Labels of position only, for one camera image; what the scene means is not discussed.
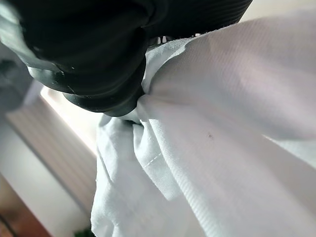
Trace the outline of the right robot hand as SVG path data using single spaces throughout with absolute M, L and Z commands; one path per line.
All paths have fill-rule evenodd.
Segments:
M 143 95 L 146 52 L 240 21 L 248 0 L 5 0 L 30 75 L 85 110 L 122 117 Z

